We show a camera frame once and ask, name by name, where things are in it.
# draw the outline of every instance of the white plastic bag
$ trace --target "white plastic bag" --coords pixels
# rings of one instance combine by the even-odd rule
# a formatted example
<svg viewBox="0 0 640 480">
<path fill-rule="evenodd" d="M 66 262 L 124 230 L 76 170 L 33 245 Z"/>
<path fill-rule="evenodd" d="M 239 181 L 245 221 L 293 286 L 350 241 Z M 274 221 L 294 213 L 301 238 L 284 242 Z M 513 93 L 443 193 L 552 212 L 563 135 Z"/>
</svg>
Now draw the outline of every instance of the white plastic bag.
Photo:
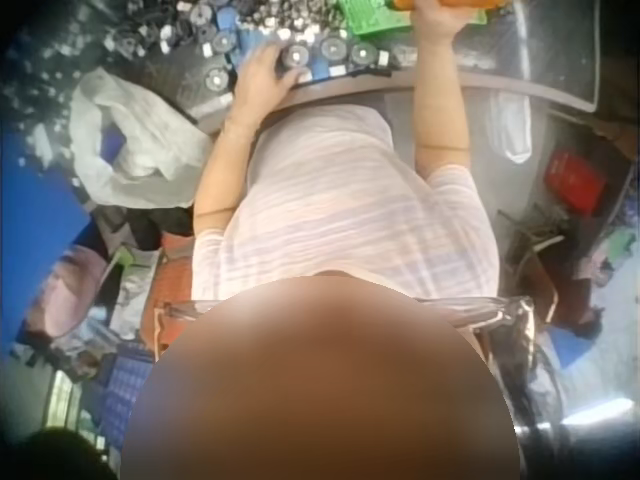
<svg viewBox="0 0 640 480">
<path fill-rule="evenodd" d="M 489 143 L 514 163 L 531 157 L 531 102 L 527 95 L 504 90 L 491 92 L 487 110 Z"/>
<path fill-rule="evenodd" d="M 100 156 L 105 111 L 127 139 L 113 166 Z M 102 68 L 73 93 L 69 132 L 76 174 L 101 205 L 188 207 L 212 148 L 160 97 Z"/>
</svg>

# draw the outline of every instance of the woman's right hand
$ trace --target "woman's right hand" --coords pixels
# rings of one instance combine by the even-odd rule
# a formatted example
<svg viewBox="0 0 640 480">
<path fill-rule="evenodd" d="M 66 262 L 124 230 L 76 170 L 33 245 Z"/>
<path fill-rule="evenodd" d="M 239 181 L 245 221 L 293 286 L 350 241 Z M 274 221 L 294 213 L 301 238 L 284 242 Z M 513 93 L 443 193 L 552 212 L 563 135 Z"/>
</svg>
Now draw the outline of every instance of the woman's right hand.
<svg viewBox="0 0 640 480">
<path fill-rule="evenodd" d="M 475 13 L 475 8 L 443 7 L 438 0 L 415 0 L 411 20 L 418 41 L 451 43 Z"/>
<path fill-rule="evenodd" d="M 228 122 L 257 129 L 296 84 L 300 70 L 290 70 L 282 78 L 276 75 L 281 48 L 260 46 L 242 65 Z"/>
</svg>

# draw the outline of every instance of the red box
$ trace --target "red box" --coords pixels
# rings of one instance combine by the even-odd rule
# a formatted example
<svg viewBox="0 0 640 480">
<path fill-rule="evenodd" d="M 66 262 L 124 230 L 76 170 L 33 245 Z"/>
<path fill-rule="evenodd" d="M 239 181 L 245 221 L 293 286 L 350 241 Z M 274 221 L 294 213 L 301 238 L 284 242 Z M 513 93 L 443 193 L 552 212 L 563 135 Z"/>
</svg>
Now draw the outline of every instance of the red box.
<svg viewBox="0 0 640 480">
<path fill-rule="evenodd" d="M 558 150 L 547 167 L 545 183 L 571 209 L 591 216 L 607 182 L 587 160 Z"/>
</svg>

